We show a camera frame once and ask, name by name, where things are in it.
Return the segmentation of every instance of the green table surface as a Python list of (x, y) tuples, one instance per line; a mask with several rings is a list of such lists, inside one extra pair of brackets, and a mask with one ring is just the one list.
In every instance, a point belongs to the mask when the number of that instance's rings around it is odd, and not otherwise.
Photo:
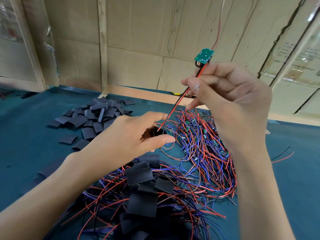
[[(0, 99), (0, 210), (21, 196), (23, 188), (50, 162), (66, 157), (71, 146), (59, 144), (66, 134), (81, 137), (81, 130), (52, 129), (46, 125), (61, 116), (67, 109), (85, 104), (99, 96), (96, 92), (74, 92), (51, 88), (27, 99), (14, 91), (6, 100)], [(109, 94), (108, 99), (127, 99), (125, 96)], [(170, 111), (171, 104), (136, 99), (136, 104), (126, 106), (133, 116), (147, 111)], [(287, 160), (273, 164), (275, 177), (290, 224), (297, 239), (319, 239), (320, 223), (320, 127), (270, 121), (266, 144), (270, 157), (282, 153), (288, 146), (295, 153)], [(161, 160), (178, 165), (160, 150)], [(169, 152), (174, 157), (183, 157), (178, 146)], [(239, 239), (238, 211), (229, 200), (216, 202), (214, 210), (226, 219), (213, 218), (225, 239)], [(51, 239), (77, 239), (81, 221), (56, 231)], [(96, 239), (82, 235), (81, 239)], [(211, 233), (211, 239), (218, 239)]]

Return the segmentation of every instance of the wooden post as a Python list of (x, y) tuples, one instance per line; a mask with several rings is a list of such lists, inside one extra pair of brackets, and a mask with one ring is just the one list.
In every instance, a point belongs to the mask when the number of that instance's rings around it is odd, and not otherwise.
[(100, 44), (101, 92), (106, 94), (108, 93), (106, 0), (97, 0), (97, 3)]

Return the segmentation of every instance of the forearm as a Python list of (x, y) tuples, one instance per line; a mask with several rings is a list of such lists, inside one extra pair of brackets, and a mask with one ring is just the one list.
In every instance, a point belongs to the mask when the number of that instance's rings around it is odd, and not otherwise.
[(241, 239), (295, 239), (265, 144), (233, 159)]
[(0, 238), (43, 239), (58, 218), (88, 186), (77, 168), (64, 163), (33, 190), (0, 213)]

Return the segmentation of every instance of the person's left hand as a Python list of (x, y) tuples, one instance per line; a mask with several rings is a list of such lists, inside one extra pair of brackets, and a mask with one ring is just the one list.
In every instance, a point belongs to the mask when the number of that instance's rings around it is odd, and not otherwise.
[(85, 168), (96, 181), (135, 157), (174, 142), (175, 138), (170, 135), (150, 136), (155, 122), (166, 117), (167, 114), (157, 112), (137, 117), (120, 116), (84, 149), (71, 154), (70, 162)]

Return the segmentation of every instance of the fingernail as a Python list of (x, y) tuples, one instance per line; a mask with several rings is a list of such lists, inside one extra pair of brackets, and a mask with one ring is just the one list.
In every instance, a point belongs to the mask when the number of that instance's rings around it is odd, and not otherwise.
[(189, 85), (189, 88), (195, 92), (196, 90), (198, 90), (198, 88), (200, 87), (200, 81), (197, 77), (191, 77), (189, 80), (188, 80), (188, 85)]
[(176, 139), (173, 137), (173, 136), (170, 136), (169, 138), (167, 138), (166, 139), (166, 143), (173, 143), (173, 142), (175, 142), (176, 141)]

